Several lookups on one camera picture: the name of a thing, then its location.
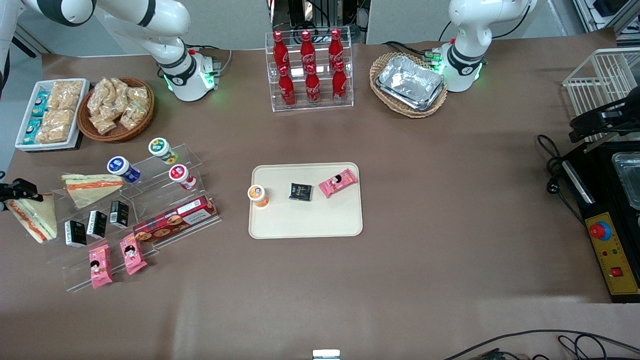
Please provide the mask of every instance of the yogurt cup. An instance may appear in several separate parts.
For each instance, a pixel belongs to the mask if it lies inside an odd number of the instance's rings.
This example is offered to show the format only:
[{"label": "yogurt cup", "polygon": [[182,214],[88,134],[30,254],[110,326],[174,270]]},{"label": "yogurt cup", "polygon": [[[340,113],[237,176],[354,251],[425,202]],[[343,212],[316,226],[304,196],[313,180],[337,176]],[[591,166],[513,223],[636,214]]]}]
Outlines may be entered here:
[{"label": "yogurt cup", "polygon": [[169,178],[179,183],[185,190],[191,190],[196,187],[198,180],[189,174],[189,169],[181,164],[174,165],[169,170]]},{"label": "yogurt cup", "polygon": [[140,178],[140,170],[134,168],[131,163],[122,156],[115,156],[107,163],[107,171],[110,174],[121,176],[128,183],[135,183]]},{"label": "yogurt cup", "polygon": [[264,191],[264,188],[260,185],[253,185],[247,190],[247,196],[249,196],[249,200],[254,203],[258,208],[263,208],[269,204],[269,197],[267,193]]},{"label": "yogurt cup", "polygon": [[165,138],[155,138],[149,142],[149,152],[157,156],[163,163],[173,165],[178,161],[178,153],[173,151]]}]

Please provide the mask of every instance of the yellow control panel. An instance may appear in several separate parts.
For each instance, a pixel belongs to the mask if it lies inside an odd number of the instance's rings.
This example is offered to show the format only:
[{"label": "yellow control panel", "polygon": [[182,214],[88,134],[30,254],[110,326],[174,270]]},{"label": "yellow control panel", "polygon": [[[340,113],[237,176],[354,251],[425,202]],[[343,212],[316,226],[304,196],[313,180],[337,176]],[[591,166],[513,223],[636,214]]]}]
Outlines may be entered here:
[{"label": "yellow control panel", "polygon": [[584,222],[587,225],[600,268],[607,281],[609,293],[611,295],[640,293],[609,213],[588,218]]}]

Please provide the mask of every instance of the wicker basket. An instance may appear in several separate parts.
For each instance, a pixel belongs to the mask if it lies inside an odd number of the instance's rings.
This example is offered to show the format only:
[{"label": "wicker basket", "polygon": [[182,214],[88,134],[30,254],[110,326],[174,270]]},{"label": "wicker basket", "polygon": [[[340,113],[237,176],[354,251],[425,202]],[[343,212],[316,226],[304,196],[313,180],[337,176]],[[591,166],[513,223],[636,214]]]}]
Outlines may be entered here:
[{"label": "wicker basket", "polygon": [[371,85],[371,90],[373,90],[373,92],[380,98],[380,100],[382,100],[382,102],[384,102],[391,110],[395,111],[398,114],[402,114],[406,117],[410,117],[413,119],[420,119],[420,118],[427,117],[433,114],[434,112],[436,112],[436,110],[439,107],[441,107],[442,103],[447,98],[446,85],[444,86],[444,88],[442,89],[438,97],[435,99],[435,101],[433,101],[433,104],[431,104],[431,106],[427,111],[416,111],[412,109],[410,106],[403,103],[402,101],[380,90],[380,88],[376,85],[376,78],[378,77],[378,75],[380,75],[382,70],[384,70],[384,68],[387,66],[387,64],[389,63],[389,60],[391,60],[391,58],[395,56],[400,56],[400,55],[408,56],[409,59],[415,61],[416,64],[427,67],[427,63],[425,63],[424,61],[418,59],[413,55],[408,55],[403,53],[388,53],[383,56],[380,56],[376,61],[374,61],[373,65],[371,65],[371,69],[369,70],[369,84]]},{"label": "wicker basket", "polygon": [[154,92],[151,88],[144,82],[134,78],[120,78],[120,80],[129,85],[132,88],[141,88],[144,87],[147,89],[147,93],[149,96],[149,105],[147,108],[147,115],[142,119],[142,121],[133,129],[128,130],[126,127],[120,124],[119,121],[116,121],[117,127],[104,135],[100,135],[98,131],[95,129],[91,121],[89,121],[89,117],[91,114],[89,113],[89,109],[86,107],[89,98],[93,94],[93,89],[89,91],[88,94],[82,100],[80,104],[80,108],[78,109],[77,123],[78,128],[82,131],[86,137],[91,138],[98,142],[124,142],[130,140],[142,133],[147,126],[151,123],[151,118],[154,116]]}]

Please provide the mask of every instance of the white tray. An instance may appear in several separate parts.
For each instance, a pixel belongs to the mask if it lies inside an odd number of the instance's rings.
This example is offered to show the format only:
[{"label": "white tray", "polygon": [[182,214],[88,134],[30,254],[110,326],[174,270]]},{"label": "white tray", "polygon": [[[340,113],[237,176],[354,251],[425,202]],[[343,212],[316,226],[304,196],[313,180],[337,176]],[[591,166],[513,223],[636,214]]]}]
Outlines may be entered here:
[{"label": "white tray", "polygon": [[[67,135],[67,141],[65,142],[56,142],[56,143],[34,143],[30,145],[23,144],[24,141],[24,133],[27,131],[27,125],[29,124],[29,120],[32,119],[31,111],[33,110],[33,105],[35,104],[36,97],[38,97],[38,93],[42,90],[51,91],[53,88],[53,83],[56,81],[82,81],[82,90],[80,90],[80,96],[78,98],[78,103],[76,104],[76,110],[74,111],[74,119],[71,123],[71,129],[69,130],[69,135]],[[24,111],[24,116],[22,117],[22,125],[20,126],[20,130],[18,130],[18,135],[15,138],[15,148],[22,151],[43,151],[43,150],[62,150],[62,149],[71,149],[76,146],[76,142],[78,139],[78,134],[80,130],[77,126],[77,114],[78,109],[80,108],[80,103],[89,92],[89,81],[87,79],[57,79],[57,80],[43,80],[38,81],[36,85],[33,87],[33,91],[31,93],[31,98],[29,99],[29,104],[27,105],[26,110]]]},{"label": "white tray", "polygon": [[[358,182],[327,199],[318,184],[346,168]],[[258,166],[252,184],[264,187],[269,204],[250,203],[249,234],[255,239],[356,236],[362,232],[361,180],[354,163]],[[290,200],[291,183],[312,185],[311,201]]]}]

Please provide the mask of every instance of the red cookie box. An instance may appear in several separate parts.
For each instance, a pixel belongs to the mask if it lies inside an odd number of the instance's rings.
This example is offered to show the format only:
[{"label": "red cookie box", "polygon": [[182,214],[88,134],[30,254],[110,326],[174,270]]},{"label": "red cookie box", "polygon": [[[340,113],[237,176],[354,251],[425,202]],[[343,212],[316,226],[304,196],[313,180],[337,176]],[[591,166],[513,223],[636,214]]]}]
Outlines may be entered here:
[{"label": "red cookie box", "polygon": [[136,224],[133,227],[133,234],[138,241],[154,242],[177,234],[217,213],[211,199],[203,195],[171,211]]}]

